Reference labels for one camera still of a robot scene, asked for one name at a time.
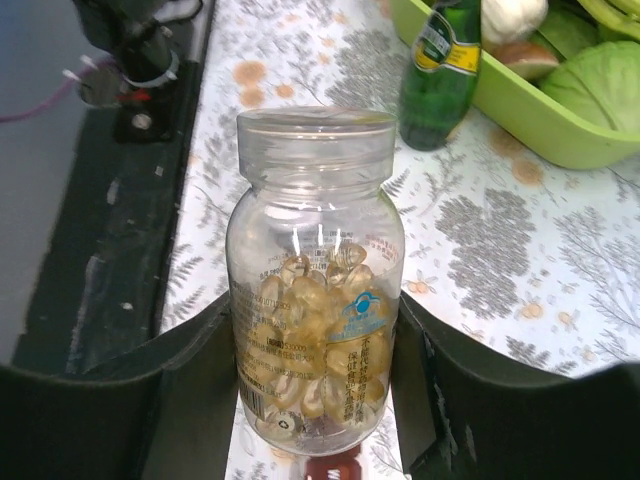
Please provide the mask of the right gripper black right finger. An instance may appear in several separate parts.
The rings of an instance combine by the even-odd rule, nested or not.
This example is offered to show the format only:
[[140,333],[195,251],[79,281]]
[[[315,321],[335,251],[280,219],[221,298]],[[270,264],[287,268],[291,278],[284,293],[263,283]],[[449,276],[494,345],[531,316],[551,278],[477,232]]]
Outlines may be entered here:
[[570,379],[504,356],[399,301],[392,397],[415,479],[635,479],[639,367]]

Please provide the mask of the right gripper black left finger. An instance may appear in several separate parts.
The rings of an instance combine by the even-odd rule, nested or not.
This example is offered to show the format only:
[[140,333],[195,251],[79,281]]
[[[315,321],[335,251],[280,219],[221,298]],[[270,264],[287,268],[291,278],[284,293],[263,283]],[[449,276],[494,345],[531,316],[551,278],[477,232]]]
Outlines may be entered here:
[[1,369],[4,479],[221,479],[237,402],[230,298],[82,375]]

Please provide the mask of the red weekly pill organizer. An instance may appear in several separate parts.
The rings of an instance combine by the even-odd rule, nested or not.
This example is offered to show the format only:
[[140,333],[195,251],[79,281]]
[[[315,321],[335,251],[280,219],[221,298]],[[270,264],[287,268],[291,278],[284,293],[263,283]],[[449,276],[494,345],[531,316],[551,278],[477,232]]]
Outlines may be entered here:
[[358,459],[361,446],[342,453],[311,457],[304,466],[306,480],[362,480],[363,469]]

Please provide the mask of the clear bottle of yellow capsules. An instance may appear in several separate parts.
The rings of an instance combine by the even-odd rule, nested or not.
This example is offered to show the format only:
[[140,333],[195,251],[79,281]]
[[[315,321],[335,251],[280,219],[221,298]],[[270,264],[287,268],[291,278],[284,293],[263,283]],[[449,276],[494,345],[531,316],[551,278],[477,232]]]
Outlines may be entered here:
[[396,122],[339,107],[237,118],[249,187],[226,232],[240,395],[256,433],[325,456],[378,425],[389,393],[405,253],[383,190]]

